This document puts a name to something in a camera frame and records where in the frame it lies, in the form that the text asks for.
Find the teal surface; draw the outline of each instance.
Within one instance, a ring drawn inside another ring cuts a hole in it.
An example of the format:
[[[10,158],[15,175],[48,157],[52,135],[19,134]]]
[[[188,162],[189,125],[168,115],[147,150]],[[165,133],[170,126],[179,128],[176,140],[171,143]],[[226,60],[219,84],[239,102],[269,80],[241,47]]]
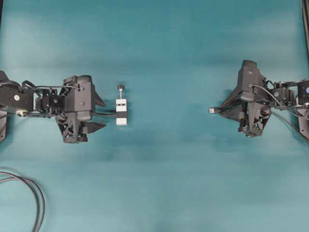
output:
[[[273,81],[308,77],[301,0],[4,2],[10,79],[89,74],[109,109],[120,83],[129,101],[127,127],[96,118],[109,124],[85,144],[63,144],[53,119],[11,119],[0,167],[42,186],[42,232],[308,229],[308,146],[274,116],[250,140],[208,114],[243,59]],[[26,187],[0,185],[1,232],[28,232],[34,216]]]

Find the black cable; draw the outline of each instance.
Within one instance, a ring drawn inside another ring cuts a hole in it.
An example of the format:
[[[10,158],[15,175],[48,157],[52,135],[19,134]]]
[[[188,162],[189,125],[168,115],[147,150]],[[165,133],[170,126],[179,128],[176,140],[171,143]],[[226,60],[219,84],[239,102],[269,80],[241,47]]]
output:
[[[35,86],[33,88],[75,88],[75,89],[80,90],[80,88],[76,86]]]
[[[31,179],[28,179],[28,178],[24,178],[24,177],[21,177],[22,179],[30,182],[31,184],[33,184],[39,191],[40,193],[40,196],[41,196],[41,200],[42,200],[42,215],[41,215],[41,219],[39,221],[39,224],[37,225],[37,232],[40,230],[42,224],[43,224],[43,220],[44,220],[44,216],[45,216],[45,198],[44,198],[44,195],[43,195],[43,192],[41,190],[41,188],[39,187],[39,185],[37,183],[35,183],[33,180]],[[14,177],[8,177],[8,178],[5,178],[5,179],[2,179],[0,180],[0,183],[4,183],[4,182],[7,182],[7,181],[11,181],[11,180],[18,180]]]
[[[286,120],[284,117],[282,117],[281,115],[277,114],[276,112],[272,112],[272,114],[274,116],[276,116],[277,118],[279,118],[284,123],[286,123],[293,131],[298,133],[306,142],[309,142],[309,140],[299,130],[297,130],[288,120]]]
[[[16,81],[0,81],[0,87],[4,85],[16,86],[19,92],[22,92],[22,87]]]
[[[258,86],[258,85],[254,85],[254,84],[250,84],[249,86],[258,87],[258,88],[262,89],[263,91],[265,91],[269,96],[271,96],[271,97],[275,100],[275,102],[276,102],[279,106],[281,106],[282,109],[286,110],[286,111],[289,112],[290,114],[292,114],[292,115],[294,115],[294,116],[296,116],[296,117],[300,117],[300,118],[305,119],[305,120],[309,120],[309,118],[303,117],[303,116],[298,115],[298,114],[295,114],[295,113],[292,112],[289,108],[287,108],[286,106],[282,105],[282,104],[276,99],[276,97],[275,97],[274,95],[272,95],[272,94],[271,94],[267,89],[265,89],[264,87]]]
[[[116,117],[115,114],[106,114],[106,113],[98,113],[98,112],[93,112],[93,114],[98,115],[98,116]]]
[[[36,217],[35,217],[35,220],[34,220],[34,224],[33,224],[33,227],[32,227],[32,230],[31,232],[38,232],[39,230],[36,230],[37,228],[37,225],[38,225],[38,221],[39,221],[39,216],[40,216],[40,202],[39,202],[39,198],[38,198],[38,195],[36,193],[36,191],[33,189],[33,187],[26,181],[24,180],[22,177],[19,177],[17,175],[14,175],[12,173],[8,173],[8,172],[0,172],[0,174],[3,174],[3,175],[8,175],[10,177],[13,177],[14,179],[16,180],[20,180],[22,183],[24,183],[30,190],[31,192],[33,193],[33,196],[35,198],[35,203],[36,203]]]
[[[274,87],[274,83],[272,81],[266,81],[266,86],[268,86],[268,83],[271,83],[271,85]]]

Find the small object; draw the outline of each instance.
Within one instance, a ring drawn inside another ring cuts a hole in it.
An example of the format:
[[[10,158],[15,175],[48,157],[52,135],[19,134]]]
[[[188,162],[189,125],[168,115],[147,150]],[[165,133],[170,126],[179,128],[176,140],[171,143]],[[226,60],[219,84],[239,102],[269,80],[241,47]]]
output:
[[[208,111],[210,114],[219,114],[222,112],[222,109],[220,108],[208,108]]]
[[[20,117],[29,116],[29,112],[27,110],[17,110],[16,115]]]
[[[118,85],[120,92],[120,99],[116,99],[116,124],[118,126],[127,125],[127,104],[126,99],[122,98],[122,91],[125,89],[124,85]]]
[[[117,86],[117,89],[118,89],[119,92],[120,92],[120,99],[122,99],[122,91],[124,91],[125,86],[124,86],[124,85],[118,85],[118,86]]]

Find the small white block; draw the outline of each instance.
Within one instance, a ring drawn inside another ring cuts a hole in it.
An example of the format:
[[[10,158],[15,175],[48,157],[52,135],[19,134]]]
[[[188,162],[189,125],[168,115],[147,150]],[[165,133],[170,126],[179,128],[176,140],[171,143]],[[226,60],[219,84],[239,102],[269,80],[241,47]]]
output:
[[[116,118],[116,124],[118,126],[126,126],[127,122],[126,122],[126,118]]]

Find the wire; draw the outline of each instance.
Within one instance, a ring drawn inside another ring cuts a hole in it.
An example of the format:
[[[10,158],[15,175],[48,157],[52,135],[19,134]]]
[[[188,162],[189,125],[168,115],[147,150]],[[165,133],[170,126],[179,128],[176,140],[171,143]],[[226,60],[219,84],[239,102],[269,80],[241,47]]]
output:
[[[33,180],[30,180],[30,179],[27,179],[27,178],[23,178],[23,177],[19,177],[17,175],[12,174],[12,173],[0,172],[0,174],[8,175],[8,176],[11,177],[11,178],[6,178],[6,179],[1,180],[0,183],[1,182],[6,182],[6,181],[9,181],[9,180],[19,180],[22,183],[24,183],[31,190],[31,192],[33,193],[33,196],[35,198],[36,212],[37,213],[36,213],[35,221],[34,221],[34,224],[33,224],[31,232],[38,232],[40,230],[40,228],[41,228],[41,225],[42,225],[42,222],[43,222],[43,219],[44,219],[44,215],[45,215],[45,199],[44,199],[44,195],[43,195],[40,187]],[[42,197],[42,210],[43,210],[43,213],[42,213],[42,217],[41,217],[40,222],[39,222],[39,217],[40,217],[40,202],[39,202],[39,198],[38,198],[38,195],[37,195],[36,191],[33,189],[33,187],[28,182],[33,183],[38,188],[38,190],[40,192],[40,195]]]
[[[272,81],[266,81],[266,86],[268,85],[268,83],[271,83],[272,86],[275,86]]]
[[[75,88],[75,89],[80,90],[80,88],[76,86],[35,86],[32,88]]]
[[[292,112],[289,108],[287,108],[286,106],[282,105],[282,104],[276,99],[276,97],[275,97],[274,95],[272,95],[272,94],[271,94],[267,89],[265,89],[264,87],[258,86],[258,85],[254,85],[254,84],[250,84],[249,86],[258,87],[258,88],[262,89],[263,91],[265,91],[266,93],[268,93],[269,96],[271,96],[271,97],[275,100],[275,102],[278,103],[279,106],[281,106],[281,108],[283,108],[284,110],[286,110],[286,111],[289,112],[290,114],[292,114],[292,115],[294,115],[294,116],[296,116],[296,117],[300,117],[300,118],[305,119],[305,120],[309,120],[309,118],[303,117],[303,116],[298,115],[298,114],[295,114],[295,113]]]
[[[106,114],[106,113],[98,113],[98,112],[93,112],[93,114],[99,115],[99,116],[116,117],[115,114]]]
[[[19,83],[17,83],[16,81],[0,81],[0,86],[4,86],[4,85],[13,85],[13,86],[17,86],[18,91],[22,92],[22,87],[20,86]]]
[[[272,114],[274,116],[276,116],[277,118],[279,118],[281,121],[283,121],[284,123],[286,123],[292,130],[294,130],[296,133],[298,133],[304,140],[306,140],[306,142],[309,142],[309,139],[306,138],[299,130],[297,130],[288,120],[286,120],[284,117],[282,117],[281,115],[277,114],[276,112],[272,112]]]
[[[9,117],[9,116],[12,116],[12,115],[13,115],[13,114],[2,115],[2,116],[0,116],[0,119],[5,118],[5,117]]]
[[[45,216],[45,198],[44,198],[44,195],[43,195],[41,188],[39,187],[39,185],[37,183],[35,183],[33,180],[28,179],[28,178],[24,178],[24,177],[21,177],[21,178],[26,180],[27,182],[30,182],[31,184],[33,184],[38,189],[41,200],[42,200],[42,215],[41,215],[41,219],[40,219],[40,222],[39,222],[39,224],[37,226],[37,230],[36,230],[38,232],[40,230],[42,224],[43,224],[43,220],[44,220],[44,216]],[[7,182],[7,181],[11,181],[11,180],[18,180],[18,179],[14,178],[14,177],[8,177],[8,178],[0,180],[0,183],[4,183],[4,182]]]

